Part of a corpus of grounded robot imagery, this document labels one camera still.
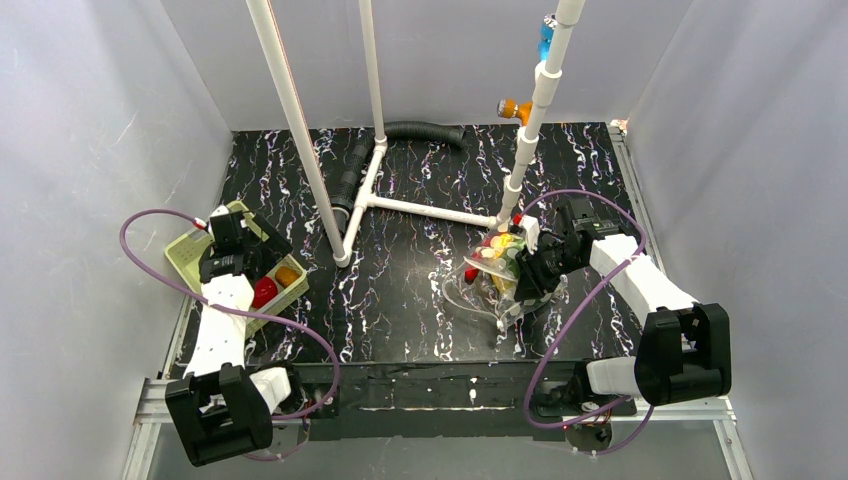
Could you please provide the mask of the red fake apple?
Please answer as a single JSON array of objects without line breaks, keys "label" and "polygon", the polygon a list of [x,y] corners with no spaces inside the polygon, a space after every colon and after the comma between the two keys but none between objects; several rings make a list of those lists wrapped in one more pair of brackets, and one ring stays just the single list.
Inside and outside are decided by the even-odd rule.
[{"label": "red fake apple", "polygon": [[271,302],[279,293],[274,280],[267,276],[261,277],[254,285],[254,297],[251,306],[260,309]]}]

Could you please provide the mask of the orange fake fruit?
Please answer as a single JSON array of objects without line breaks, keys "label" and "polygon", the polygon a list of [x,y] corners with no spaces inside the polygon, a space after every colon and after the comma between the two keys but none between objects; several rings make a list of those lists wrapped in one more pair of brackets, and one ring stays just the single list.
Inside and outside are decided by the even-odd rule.
[{"label": "orange fake fruit", "polygon": [[280,266],[274,272],[275,281],[284,289],[291,287],[301,277],[301,273],[289,266]]}]

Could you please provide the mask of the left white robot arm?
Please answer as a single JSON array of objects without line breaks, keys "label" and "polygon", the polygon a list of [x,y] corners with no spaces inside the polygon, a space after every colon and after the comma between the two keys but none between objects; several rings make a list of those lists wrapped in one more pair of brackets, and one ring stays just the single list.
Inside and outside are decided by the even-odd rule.
[{"label": "left white robot arm", "polygon": [[198,337],[183,377],[166,387],[165,403],[196,467],[267,448],[272,414],[292,392],[283,367],[254,373],[245,367],[247,311],[254,300],[248,276],[244,214],[226,206],[211,214],[212,244],[199,262],[201,312]]}]

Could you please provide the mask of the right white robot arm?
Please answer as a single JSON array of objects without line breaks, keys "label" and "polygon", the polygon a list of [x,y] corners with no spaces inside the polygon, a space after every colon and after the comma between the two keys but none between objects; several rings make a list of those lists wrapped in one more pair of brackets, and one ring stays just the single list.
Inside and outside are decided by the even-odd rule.
[{"label": "right white robot arm", "polygon": [[543,230],[518,258],[516,300],[541,300],[563,276],[584,268],[610,280],[642,323],[632,357],[583,361],[567,384],[534,394],[531,405],[599,404],[604,397],[642,398],[662,406],[727,394],[732,385],[730,320],[677,287],[620,223],[603,219],[585,198],[557,209],[555,231]]}]

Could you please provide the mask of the clear polka dot zip bag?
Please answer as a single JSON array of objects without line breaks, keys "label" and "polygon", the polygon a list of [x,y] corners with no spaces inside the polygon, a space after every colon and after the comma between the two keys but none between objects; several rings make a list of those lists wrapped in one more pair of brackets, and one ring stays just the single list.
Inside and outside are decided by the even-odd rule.
[{"label": "clear polka dot zip bag", "polygon": [[562,275],[547,286],[531,280],[529,259],[520,228],[490,231],[442,281],[443,297],[505,332],[525,315],[565,295],[567,281]]}]

